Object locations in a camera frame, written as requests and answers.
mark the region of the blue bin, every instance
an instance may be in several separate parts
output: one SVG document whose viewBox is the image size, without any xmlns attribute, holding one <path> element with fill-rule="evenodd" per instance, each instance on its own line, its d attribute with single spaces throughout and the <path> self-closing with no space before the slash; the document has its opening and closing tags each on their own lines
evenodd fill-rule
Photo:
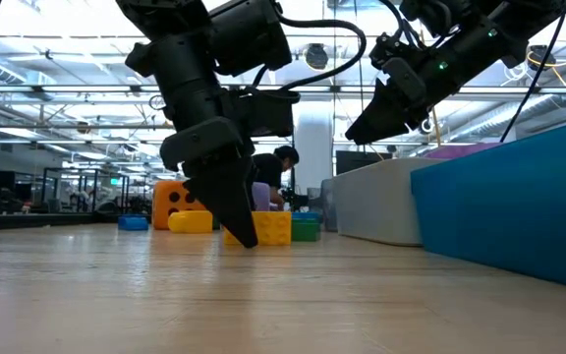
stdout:
<svg viewBox="0 0 566 354">
<path fill-rule="evenodd" d="M 117 227 L 125 231 L 146 231 L 147 219 L 141 215 L 122 215 L 117 219 Z"/>
<path fill-rule="evenodd" d="M 293 220 L 320 220 L 320 214 L 317 212 L 292 212 Z"/>
<path fill-rule="evenodd" d="M 426 250 L 566 284 L 566 127 L 411 176 Z"/>
</svg>

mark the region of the black hair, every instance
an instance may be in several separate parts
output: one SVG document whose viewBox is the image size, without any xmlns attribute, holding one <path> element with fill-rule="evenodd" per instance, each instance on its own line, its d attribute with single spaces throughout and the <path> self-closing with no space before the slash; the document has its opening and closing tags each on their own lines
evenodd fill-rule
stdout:
<svg viewBox="0 0 566 354">
<path fill-rule="evenodd" d="M 292 162 L 294 162 L 294 164 L 297 164 L 301 161 L 299 152 L 296 151 L 295 148 L 290 146 L 278 147 L 274 150 L 274 154 L 281 160 L 289 158 Z"/>
</svg>

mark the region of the yellow brick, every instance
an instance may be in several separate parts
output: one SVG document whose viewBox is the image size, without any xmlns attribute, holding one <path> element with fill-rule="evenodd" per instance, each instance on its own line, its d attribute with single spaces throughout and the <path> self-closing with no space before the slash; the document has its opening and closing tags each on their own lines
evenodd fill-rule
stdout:
<svg viewBox="0 0 566 354">
<path fill-rule="evenodd" d="M 292 213 L 282 211 L 253 211 L 256 238 L 261 246 L 292 244 Z M 239 241 L 224 229 L 224 243 L 239 245 Z"/>
<path fill-rule="evenodd" d="M 211 233 L 213 215 L 208 211 L 178 211 L 169 216 L 167 224 L 175 233 Z"/>
</svg>

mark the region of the man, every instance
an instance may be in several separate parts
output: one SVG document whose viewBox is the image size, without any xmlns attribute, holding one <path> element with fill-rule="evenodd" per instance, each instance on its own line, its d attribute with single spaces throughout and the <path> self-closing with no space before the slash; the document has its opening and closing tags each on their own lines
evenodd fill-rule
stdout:
<svg viewBox="0 0 566 354">
<path fill-rule="evenodd" d="M 253 156 L 256 166 L 255 182 L 270 186 L 270 202 L 283 210 L 285 201 L 279 195 L 281 174 L 294 167 L 300 161 L 299 153 L 293 147 L 278 147 L 274 153 L 260 153 Z"/>
</svg>

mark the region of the orange toy block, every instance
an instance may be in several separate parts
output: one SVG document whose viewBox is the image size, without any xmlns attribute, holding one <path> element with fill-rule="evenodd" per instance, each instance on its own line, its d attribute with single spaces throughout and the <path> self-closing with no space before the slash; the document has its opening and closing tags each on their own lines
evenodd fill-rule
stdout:
<svg viewBox="0 0 566 354">
<path fill-rule="evenodd" d="M 169 215 L 167 224 L 175 233 L 211 233 L 213 214 L 208 211 L 173 212 Z"/>
<path fill-rule="evenodd" d="M 177 211 L 206 210 L 183 186 L 181 181 L 159 181 L 152 198 L 152 226 L 168 230 L 169 215 Z"/>
<path fill-rule="evenodd" d="M 292 244 L 292 213 L 282 211 L 253 211 L 256 238 L 261 246 L 287 246 Z M 224 229 L 224 244 L 240 242 Z"/>
</svg>

